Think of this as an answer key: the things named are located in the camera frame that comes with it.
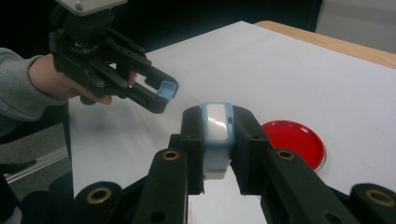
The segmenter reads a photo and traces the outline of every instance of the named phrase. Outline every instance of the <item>white tabletop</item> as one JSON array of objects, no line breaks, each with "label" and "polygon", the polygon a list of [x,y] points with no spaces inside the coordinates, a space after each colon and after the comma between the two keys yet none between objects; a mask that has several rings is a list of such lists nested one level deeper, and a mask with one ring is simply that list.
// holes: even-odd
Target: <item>white tabletop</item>
[{"label": "white tabletop", "polygon": [[[146,175],[155,152],[180,132],[182,112],[212,101],[242,106],[259,123],[288,119],[312,129],[327,149],[318,175],[333,188],[349,193],[370,182],[396,191],[396,70],[245,22],[148,58],[180,85],[163,114],[116,98],[110,106],[70,101],[75,194]],[[190,199],[192,223],[265,223],[257,197],[238,195],[231,170],[206,181],[205,192]]]}]

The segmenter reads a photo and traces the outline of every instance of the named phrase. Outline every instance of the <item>human hand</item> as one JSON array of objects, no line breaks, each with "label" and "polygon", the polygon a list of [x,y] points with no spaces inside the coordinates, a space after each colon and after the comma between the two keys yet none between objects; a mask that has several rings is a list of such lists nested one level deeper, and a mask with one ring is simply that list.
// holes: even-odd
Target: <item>human hand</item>
[{"label": "human hand", "polygon": [[[111,96],[98,98],[63,73],[57,72],[53,65],[52,54],[35,60],[29,68],[29,78],[38,90],[59,100],[67,100],[82,95],[104,105],[111,104]],[[136,73],[130,72],[128,83],[134,85],[135,78]]]}]

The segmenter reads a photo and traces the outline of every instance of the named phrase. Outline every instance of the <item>sleeve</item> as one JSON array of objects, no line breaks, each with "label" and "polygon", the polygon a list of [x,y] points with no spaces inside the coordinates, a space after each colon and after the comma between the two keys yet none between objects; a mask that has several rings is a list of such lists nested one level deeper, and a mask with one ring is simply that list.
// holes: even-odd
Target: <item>sleeve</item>
[{"label": "sleeve", "polygon": [[30,82],[29,67],[39,57],[23,59],[0,48],[0,136],[11,133],[22,121],[40,119],[48,105],[66,102],[49,97]]}]

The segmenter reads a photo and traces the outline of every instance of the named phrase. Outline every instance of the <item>red dish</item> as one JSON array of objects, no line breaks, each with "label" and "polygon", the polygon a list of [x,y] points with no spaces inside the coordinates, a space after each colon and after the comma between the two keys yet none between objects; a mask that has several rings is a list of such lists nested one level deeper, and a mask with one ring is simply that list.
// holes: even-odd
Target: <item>red dish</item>
[{"label": "red dish", "polygon": [[285,148],[298,153],[313,169],[325,162],[325,147],[312,130],[289,120],[274,120],[262,125],[274,148]]}]

